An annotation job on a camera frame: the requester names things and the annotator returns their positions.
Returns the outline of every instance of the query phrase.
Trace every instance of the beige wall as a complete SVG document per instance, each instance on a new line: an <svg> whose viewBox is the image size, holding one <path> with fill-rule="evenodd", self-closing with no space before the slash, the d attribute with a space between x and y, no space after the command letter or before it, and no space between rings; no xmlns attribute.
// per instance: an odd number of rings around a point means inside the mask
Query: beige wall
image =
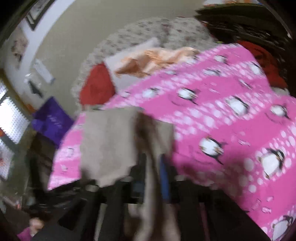
<svg viewBox="0 0 296 241"><path fill-rule="evenodd" d="M73 116L76 106L70 89L80 64L109 34L128 23L148 18L192 17L202 5L196 0L76 0L51 28L40 45L36 58L42 60L56 78L52 85L42 82L45 96L53 95ZM29 95L41 104L37 97Z"/></svg>

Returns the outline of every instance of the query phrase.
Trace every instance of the bed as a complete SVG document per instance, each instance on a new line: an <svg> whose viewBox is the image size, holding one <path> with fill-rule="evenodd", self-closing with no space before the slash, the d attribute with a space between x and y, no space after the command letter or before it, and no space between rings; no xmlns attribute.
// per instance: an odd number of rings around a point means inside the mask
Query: bed
<svg viewBox="0 0 296 241"><path fill-rule="evenodd" d="M197 17L207 21L212 33L224 31L232 40L240 37L268 48L290 84L288 55L284 47L270 43L270 32L269 39L262 40L229 24L222 28L217 21L221 16L213 15L201 11ZM296 182L296 100L270 88L248 50L237 43L205 50L190 63L172 65L119 92L103 109L129 105L174 124L172 161L179 173L223 189L271 240L282 239L291 229L296 218L296 194L291 190ZM82 112L56 152L49 190L80 177L84 118Z"/></svg>

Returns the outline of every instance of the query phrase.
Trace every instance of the white pillow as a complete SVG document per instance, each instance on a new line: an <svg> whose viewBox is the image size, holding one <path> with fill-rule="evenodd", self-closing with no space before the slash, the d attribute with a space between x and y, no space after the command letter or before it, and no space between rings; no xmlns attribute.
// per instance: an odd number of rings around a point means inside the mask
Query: white pillow
<svg viewBox="0 0 296 241"><path fill-rule="evenodd" d="M142 44L122 50L122 51L116 53L115 55L104 59L104 63L107 66L107 68L109 69L109 74L110 74L111 80L116 88L116 91L120 91L122 89L125 89L126 87L141 80L141 78L137 78L137 77L130 76L127 74L122 74L120 77L117 77L114 74L114 71L117 70L118 67L120 66L121 60L123 58L125 58L126 56L128 56L132 52L146 50L146 49L150 49L150 48L154 48L154 47L160 47L160 43L156 37L153 37Z"/></svg>

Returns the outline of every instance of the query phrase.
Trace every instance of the purple bag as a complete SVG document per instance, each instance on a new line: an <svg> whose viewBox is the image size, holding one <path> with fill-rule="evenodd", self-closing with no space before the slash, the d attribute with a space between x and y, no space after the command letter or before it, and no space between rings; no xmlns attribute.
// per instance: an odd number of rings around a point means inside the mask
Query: purple bag
<svg viewBox="0 0 296 241"><path fill-rule="evenodd" d="M57 148L74 123L53 97L50 97L33 117L33 129L52 140Z"/></svg>

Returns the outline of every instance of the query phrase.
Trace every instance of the red pillow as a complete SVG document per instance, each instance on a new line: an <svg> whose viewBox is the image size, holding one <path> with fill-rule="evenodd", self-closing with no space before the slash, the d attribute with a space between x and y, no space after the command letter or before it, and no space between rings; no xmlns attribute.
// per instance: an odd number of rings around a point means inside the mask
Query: red pillow
<svg viewBox="0 0 296 241"><path fill-rule="evenodd" d="M104 63L95 65L86 84L80 92L80 103L96 105L106 103L115 94L115 87L111 81L109 71Z"/></svg>
<svg viewBox="0 0 296 241"><path fill-rule="evenodd" d="M261 65L271 87L287 88L288 85L279 75L279 68L276 59L266 49L247 41L237 41L240 45L249 50L257 62Z"/></svg>

